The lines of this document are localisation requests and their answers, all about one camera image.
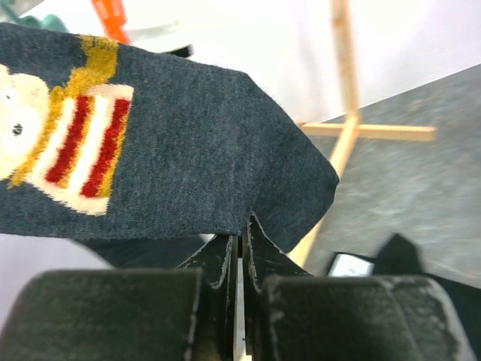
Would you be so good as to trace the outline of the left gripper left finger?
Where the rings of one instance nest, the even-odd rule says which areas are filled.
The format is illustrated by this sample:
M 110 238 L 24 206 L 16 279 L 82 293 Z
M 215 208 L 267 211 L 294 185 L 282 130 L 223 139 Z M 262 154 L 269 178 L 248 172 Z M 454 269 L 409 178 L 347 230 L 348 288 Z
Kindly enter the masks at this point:
M 217 235 L 179 265 L 201 271 L 192 355 L 188 360 L 234 359 L 237 253 L 236 235 Z

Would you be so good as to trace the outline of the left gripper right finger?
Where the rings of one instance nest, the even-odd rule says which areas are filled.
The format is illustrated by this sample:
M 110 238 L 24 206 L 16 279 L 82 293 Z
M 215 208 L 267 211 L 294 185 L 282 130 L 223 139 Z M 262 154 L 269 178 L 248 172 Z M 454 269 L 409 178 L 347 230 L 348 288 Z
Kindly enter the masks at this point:
M 259 321 L 264 280 L 271 275 L 302 277 L 310 273 L 295 264 L 267 237 L 255 214 L 250 215 L 247 227 L 242 234 L 242 259 L 246 354 L 253 360 L 260 360 Z

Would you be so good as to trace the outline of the dark navy sock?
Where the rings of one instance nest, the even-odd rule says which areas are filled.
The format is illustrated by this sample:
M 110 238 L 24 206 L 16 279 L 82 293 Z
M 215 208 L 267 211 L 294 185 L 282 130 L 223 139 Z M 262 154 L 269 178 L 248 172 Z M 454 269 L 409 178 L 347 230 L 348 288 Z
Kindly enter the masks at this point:
M 238 235 L 291 251 L 331 163 L 245 73 L 108 38 L 1 25 L 1 231 L 83 240 Z

